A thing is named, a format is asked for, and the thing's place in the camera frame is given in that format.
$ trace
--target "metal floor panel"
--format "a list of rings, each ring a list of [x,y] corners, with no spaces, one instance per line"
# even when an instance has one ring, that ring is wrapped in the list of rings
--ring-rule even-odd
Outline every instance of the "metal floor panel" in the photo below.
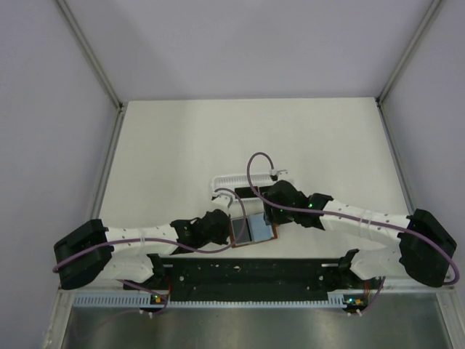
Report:
[[[363,317],[338,310],[172,309],[150,320],[121,309],[74,308],[62,349],[452,348],[433,294],[383,294]]]

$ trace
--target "small screen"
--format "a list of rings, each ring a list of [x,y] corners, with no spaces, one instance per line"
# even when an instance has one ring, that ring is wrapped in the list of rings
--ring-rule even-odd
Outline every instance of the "small screen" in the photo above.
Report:
[[[243,232],[240,239],[237,239],[237,237],[240,234],[240,230],[242,229],[243,219],[239,218],[237,220],[231,221],[232,231],[233,231],[232,234],[234,235],[234,240],[236,241],[237,245],[248,244],[249,242],[252,241],[252,237],[250,235],[250,227],[248,226],[248,220],[246,221],[247,221],[246,230]]]

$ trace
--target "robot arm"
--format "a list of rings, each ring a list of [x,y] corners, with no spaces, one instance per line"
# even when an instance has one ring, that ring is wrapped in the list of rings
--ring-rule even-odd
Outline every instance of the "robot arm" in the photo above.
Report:
[[[199,249],[211,242],[226,244],[229,235],[230,218],[220,209],[202,218],[175,220],[152,228],[107,228],[101,220],[90,220],[55,244],[57,262],[89,247],[112,246],[96,248],[57,272],[63,289],[77,289],[93,280],[142,283],[163,269],[158,255],[187,253],[190,250],[185,247]]]
[[[428,211],[417,209],[411,216],[373,212],[343,204],[319,193],[307,197],[285,180],[276,182],[263,196],[282,206],[321,212],[292,212],[265,203],[265,219],[269,223],[295,222],[306,228],[339,231],[383,244],[385,248],[374,251],[349,251],[344,258],[344,263],[362,280],[376,276],[409,275],[427,286],[443,285],[448,261],[421,239],[392,228],[395,225],[413,230],[452,257],[457,243]]]

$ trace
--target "white arm segment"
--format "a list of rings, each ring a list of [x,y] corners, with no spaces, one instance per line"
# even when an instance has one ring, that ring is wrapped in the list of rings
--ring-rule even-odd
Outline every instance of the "white arm segment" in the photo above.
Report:
[[[407,228],[410,223],[410,220],[405,215],[372,212],[343,204],[337,200],[329,201],[324,210],[350,214],[369,222],[374,220],[385,222],[402,228]],[[369,222],[357,222],[329,214],[323,215],[320,221],[326,231],[340,231],[379,242],[386,246],[384,249],[359,251],[354,256],[350,270],[362,280],[377,276],[408,277],[403,265],[399,262],[401,254],[399,250],[400,239],[397,237],[398,230],[376,227]]]
[[[128,238],[139,239],[138,242],[113,245],[115,249],[112,252],[113,258],[143,256],[146,254],[168,256],[177,248],[175,245],[165,244],[163,242],[144,241],[145,238],[162,238],[176,241],[178,239],[176,230],[169,224],[152,228],[108,228],[105,235],[107,241],[124,240]]]
[[[153,275],[149,257],[113,257],[95,280],[131,280],[144,282]]]
[[[107,241],[137,238],[138,242],[113,245],[111,260],[100,272],[96,280],[131,280],[144,282],[153,275],[153,264],[147,254],[170,255],[177,248],[162,242],[144,241],[145,238],[163,238],[176,241],[178,235],[170,225],[153,228],[108,228]]]

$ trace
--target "white platform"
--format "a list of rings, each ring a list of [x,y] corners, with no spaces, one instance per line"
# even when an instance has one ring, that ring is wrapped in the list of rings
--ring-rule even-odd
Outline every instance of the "white platform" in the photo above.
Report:
[[[373,98],[130,102],[100,217],[106,226],[161,225],[203,216],[217,175],[244,173],[265,151],[307,195],[407,214]],[[257,160],[254,172],[268,170]],[[340,257],[377,245],[284,225],[279,238],[215,257]],[[217,245],[205,249],[216,249]],[[213,257],[189,254],[185,257]]]

